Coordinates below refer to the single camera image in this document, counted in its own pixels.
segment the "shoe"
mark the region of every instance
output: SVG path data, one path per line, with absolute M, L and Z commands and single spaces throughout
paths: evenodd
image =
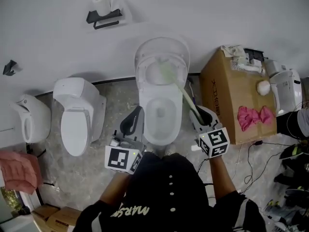
M 158 156 L 156 150 L 153 148 L 153 146 L 152 146 L 151 143 L 148 143 L 148 144 L 146 145 L 145 152 L 151 152 L 151 153 L 155 154 L 156 156 Z
M 171 143 L 166 147 L 164 156 L 170 156 L 175 153 L 176 153 L 176 145 Z

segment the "black shirt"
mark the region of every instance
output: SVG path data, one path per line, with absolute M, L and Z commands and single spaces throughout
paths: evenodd
M 160 159 L 146 153 L 122 205 L 98 201 L 87 207 L 74 232 L 91 231 L 98 215 L 102 231 L 266 231 L 257 205 L 236 191 L 210 207 L 193 165 L 179 154 Z

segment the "toilet paper roll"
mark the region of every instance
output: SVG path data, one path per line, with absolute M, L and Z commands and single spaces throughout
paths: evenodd
M 111 0 L 92 0 L 99 16 L 108 15 L 111 12 Z

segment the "person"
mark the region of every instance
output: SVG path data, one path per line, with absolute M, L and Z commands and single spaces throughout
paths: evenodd
M 296 139 L 305 140 L 309 137 L 309 109 L 289 112 L 277 119 L 277 133 Z
M 161 159 L 146 152 L 133 175 L 116 173 L 100 199 L 81 213 L 74 232 L 94 232 L 95 221 L 112 232 L 266 232 L 258 206 L 238 194 L 221 156 L 209 160 L 216 198 L 211 207 L 192 163 L 172 153 Z

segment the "urinal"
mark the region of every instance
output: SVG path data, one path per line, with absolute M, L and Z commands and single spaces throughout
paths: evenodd
M 26 143 L 38 143 L 48 137 L 51 111 L 43 102 L 31 95 L 23 95 L 19 102 L 12 102 L 9 106 L 20 116 Z

